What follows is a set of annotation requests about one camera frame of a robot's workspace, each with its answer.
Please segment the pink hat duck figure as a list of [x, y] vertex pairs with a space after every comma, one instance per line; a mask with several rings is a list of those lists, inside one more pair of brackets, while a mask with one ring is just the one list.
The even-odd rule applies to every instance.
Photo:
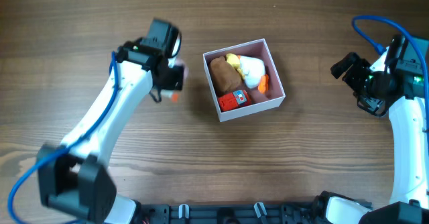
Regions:
[[168, 98], [173, 102], [178, 100], [177, 91], [181, 91], [184, 81], [188, 76], [189, 69], [181, 58], [173, 57], [168, 60], [167, 82], [160, 90], [160, 96]]

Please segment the brown plush bear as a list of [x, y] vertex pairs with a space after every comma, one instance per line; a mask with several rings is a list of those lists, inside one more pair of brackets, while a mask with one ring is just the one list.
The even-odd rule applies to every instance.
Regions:
[[230, 93], [241, 86], [242, 79], [239, 73], [226, 61], [224, 56], [213, 59], [209, 68], [218, 95]]

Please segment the red toy truck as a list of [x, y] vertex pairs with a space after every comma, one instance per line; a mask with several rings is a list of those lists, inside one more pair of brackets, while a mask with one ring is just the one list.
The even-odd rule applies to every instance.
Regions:
[[251, 98], [246, 90], [237, 90], [218, 98], [222, 112], [231, 111], [251, 104]]

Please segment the white orange plush duck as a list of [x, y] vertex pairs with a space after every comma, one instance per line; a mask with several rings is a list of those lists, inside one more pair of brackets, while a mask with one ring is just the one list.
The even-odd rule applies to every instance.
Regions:
[[226, 60], [239, 73], [247, 88], [257, 89], [262, 94], [269, 90], [269, 76], [263, 60], [232, 53], [226, 54]]

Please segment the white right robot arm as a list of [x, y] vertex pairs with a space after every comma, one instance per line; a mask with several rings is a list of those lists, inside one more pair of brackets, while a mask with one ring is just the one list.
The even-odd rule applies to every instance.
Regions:
[[370, 64], [351, 52], [330, 70], [352, 88], [363, 110], [388, 115], [394, 144], [393, 190], [389, 204], [375, 210], [324, 192], [314, 202], [314, 217], [328, 223], [427, 223], [428, 114], [420, 61], [408, 53], [386, 52]]

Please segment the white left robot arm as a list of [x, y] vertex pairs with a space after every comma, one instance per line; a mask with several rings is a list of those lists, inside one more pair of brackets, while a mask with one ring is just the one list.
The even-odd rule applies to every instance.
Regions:
[[58, 147], [45, 144], [36, 166], [43, 206], [85, 223], [133, 223], [139, 203], [117, 192], [107, 168], [123, 128], [141, 100], [182, 89], [186, 69], [176, 64], [181, 41], [152, 48], [126, 42], [112, 53], [109, 79]]

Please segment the white box pink interior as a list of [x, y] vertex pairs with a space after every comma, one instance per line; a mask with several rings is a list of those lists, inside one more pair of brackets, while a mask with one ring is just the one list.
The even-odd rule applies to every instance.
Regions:
[[[238, 109], [233, 109], [230, 111], [221, 111], [221, 108], [219, 107], [218, 103], [219, 94], [216, 92], [215, 87], [213, 85], [212, 74], [209, 70], [209, 64], [211, 60], [219, 56], [224, 56], [226, 53], [234, 53], [238, 55], [256, 57], [263, 60], [267, 70], [267, 74], [269, 76], [269, 89], [264, 95], [261, 94], [257, 89], [249, 89], [247, 90], [247, 92], [251, 98], [250, 105]], [[214, 102], [214, 106], [220, 122], [279, 107], [286, 97], [282, 82], [275, 66], [275, 62], [271, 57], [271, 52], [269, 51], [269, 47], [264, 38], [245, 42], [235, 46], [229, 46], [227, 48], [221, 48], [211, 52], [205, 52], [202, 55], [202, 58], [204, 62], [204, 71], [210, 88], [212, 100]]]

